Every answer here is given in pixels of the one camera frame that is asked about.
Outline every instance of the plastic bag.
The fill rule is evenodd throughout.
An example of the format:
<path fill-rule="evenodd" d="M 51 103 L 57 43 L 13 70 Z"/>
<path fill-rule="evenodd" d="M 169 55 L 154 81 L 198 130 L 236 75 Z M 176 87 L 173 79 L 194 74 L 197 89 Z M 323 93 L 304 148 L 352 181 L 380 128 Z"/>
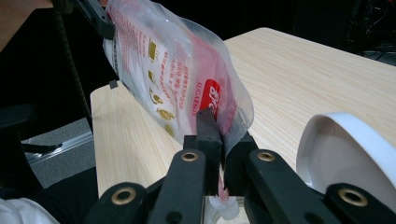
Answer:
<path fill-rule="evenodd" d="M 149 0 L 110 0 L 116 26 L 105 54 L 120 81 L 180 144 L 210 106 L 226 153 L 253 121 L 253 105 L 223 41 Z"/>

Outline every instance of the wooden table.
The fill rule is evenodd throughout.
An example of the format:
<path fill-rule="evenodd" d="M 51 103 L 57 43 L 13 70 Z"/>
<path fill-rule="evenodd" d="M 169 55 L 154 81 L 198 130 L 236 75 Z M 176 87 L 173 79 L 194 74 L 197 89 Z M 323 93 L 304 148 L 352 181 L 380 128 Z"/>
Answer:
<path fill-rule="evenodd" d="M 396 146 L 396 67 L 261 28 L 225 41 L 254 104 L 249 132 L 295 169 L 306 123 L 348 112 Z M 91 94 L 99 194 L 122 181 L 149 186 L 182 146 L 119 83 Z"/>

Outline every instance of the gold printed icon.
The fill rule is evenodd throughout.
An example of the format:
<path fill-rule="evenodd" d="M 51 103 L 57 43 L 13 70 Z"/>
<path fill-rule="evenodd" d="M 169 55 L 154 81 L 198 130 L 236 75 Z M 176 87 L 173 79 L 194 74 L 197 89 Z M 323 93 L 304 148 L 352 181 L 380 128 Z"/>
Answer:
<path fill-rule="evenodd" d="M 173 131 L 173 128 L 171 125 L 169 124 L 165 124 L 165 126 L 163 126 L 166 130 L 167 133 L 169 133 L 169 135 L 171 135 L 172 137 L 175 137 L 175 132 Z"/>
<path fill-rule="evenodd" d="M 148 43 L 148 56 L 150 57 L 151 62 L 154 62 L 156 48 L 157 45 L 150 39 Z"/>
<path fill-rule="evenodd" d="M 158 113 L 158 115 L 161 116 L 161 118 L 163 118 L 165 120 L 171 120 L 171 119 L 175 118 L 175 116 L 171 112 L 164 110 L 164 109 L 158 108 L 157 113 Z"/>
<path fill-rule="evenodd" d="M 149 88 L 149 97 L 151 98 L 152 103 L 155 105 L 163 104 L 163 100 L 158 95 L 154 94 L 151 87 Z"/>
<path fill-rule="evenodd" d="M 151 80 L 152 84 L 154 84 L 157 87 L 157 89 L 158 89 L 158 85 L 154 81 L 154 74 L 151 71 L 149 71 L 149 70 L 148 70 L 148 78 Z"/>

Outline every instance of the brass screw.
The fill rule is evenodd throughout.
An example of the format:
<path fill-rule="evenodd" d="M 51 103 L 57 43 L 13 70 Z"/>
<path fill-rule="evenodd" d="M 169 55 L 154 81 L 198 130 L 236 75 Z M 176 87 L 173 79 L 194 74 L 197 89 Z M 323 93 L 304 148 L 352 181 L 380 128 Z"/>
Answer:
<path fill-rule="evenodd" d="M 193 152 L 186 152 L 183 155 L 181 155 L 181 159 L 183 161 L 196 161 L 198 160 L 198 154 Z"/>
<path fill-rule="evenodd" d="M 133 201 L 135 197 L 136 197 L 136 190 L 134 190 L 131 187 L 126 187 L 126 188 L 118 189 L 116 192 L 114 192 L 113 195 L 111 196 L 111 202 L 113 202 L 116 205 L 124 205 Z"/>
<path fill-rule="evenodd" d="M 366 206 L 368 201 L 364 195 L 354 189 L 339 189 L 338 195 L 346 202 L 355 206 Z"/>
<path fill-rule="evenodd" d="M 259 152 L 257 157 L 262 161 L 273 161 L 275 159 L 275 156 L 269 152 Z"/>

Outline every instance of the red label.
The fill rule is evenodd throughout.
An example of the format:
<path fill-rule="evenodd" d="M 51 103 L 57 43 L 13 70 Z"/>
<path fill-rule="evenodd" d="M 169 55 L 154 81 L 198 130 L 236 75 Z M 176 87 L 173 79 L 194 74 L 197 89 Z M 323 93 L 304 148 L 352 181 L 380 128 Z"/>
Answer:
<path fill-rule="evenodd" d="M 208 79 L 205 83 L 204 91 L 202 93 L 202 101 L 199 109 L 205 109 L 209 106 L 213 110 L 215 119 L 218 117 L 218 107 L 220 99 L 220 85 L 213 79 Z"/>

